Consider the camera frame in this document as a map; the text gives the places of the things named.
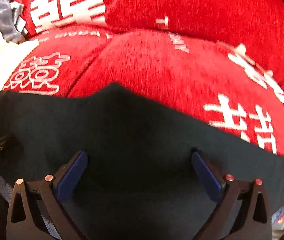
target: red fabric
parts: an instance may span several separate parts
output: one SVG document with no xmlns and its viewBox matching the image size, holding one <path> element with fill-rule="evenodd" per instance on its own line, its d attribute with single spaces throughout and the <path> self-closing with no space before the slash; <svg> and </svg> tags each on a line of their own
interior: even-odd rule
<svg viewBox="0 0 284 240">
<path fill-rule="evenodd" d="M 105 48 L 103 29 L 70 26 L 40 35 L 40 46 L 15 69 L 5 89 L 66 97 L 75 82 Z"/>
<path fill-rule="evenodd" d="M 99 31 L 100 37 L 95 35 L 97 32 L 89 35 L 94 30 Z M 89 96 L 118 82 L 138 95 L 220 126 L 225 132 L 239 137 L 245 133 L 256 145 L 258 136 L 274 136 L 275 147 L 270 142 L 264 147 L 268 151 L 276 148 L 276 153 L 284 156 L 284 103 L 263 76 L 257 72 L 252 75 L 253 70 L 232 62 L 229 57 L 233 52 L 229 49 L 205 40 L 156 31 L 114 34 L 112 38 L 102 29 L 94 30 L 85 25 L 70 26 L 39 35 L 40 46 L 26 58 L 29 70 L 20 66 L 27 79 L 22 74 L 13 74 L 4 90 L 16 85 L 15 91 L 41 94 L 48 87 L 58 86 L 58 91 L 52 94 L 75 98 Z M 183 42 L 185 47 L 177 47 L 176 41 Z M 57 52 L 70 56 L 59 67 Z M 46 62 L 45 57 L 51 55 L 54 61 Z M 45 77 L 45 70 L 54 72 L 51 79 Z M 23 81 L 16 82 L 15 77 Z M 221 107 L 223 100 L 232 112 L 214 110 Z M 265 121 L 269 132 L 257 131 L 262 128 L 257 107 L 261 107 L 264 119 L 268 115 L 272 119 Z M 216 122 L 228 123 L 229 128 Z"/>
<path fill-rule="evenodd" d="M 25 5 L 22 17 L 27 21 L 26 28 L 31 36 L 36 34 L 31 18 L 31 11 L 39 8 L 35 5 L 42 8 L 38 13 L 38 16 L 42 14 L 42 19 L 48 19 L 48 13 L 52 19 L 64 19 L 63 23 L 58 21 L 56 24 L 73 21 L 68 16 L 75 17 L 79 6 L 84 5 L 78 4 L 83 0 L 34 0 L 31 10 L 33 0 L 16 1 Z M 90 16 L 80 17 L 80 20 L 107 24 L 114 31 L 164 28 L 211 41 L 224 41 L 232 46 L 244 43 L 247 55 L 265 70 L 273 70 L 275 80 L 284 88 L 284 3 L 281 0 L 91 1 L 88 3 L 91 9 L 98 5 L 100 9 L 91 10 Z M 74 3 L 78 7 L 69 9 Z"/>
</svg>

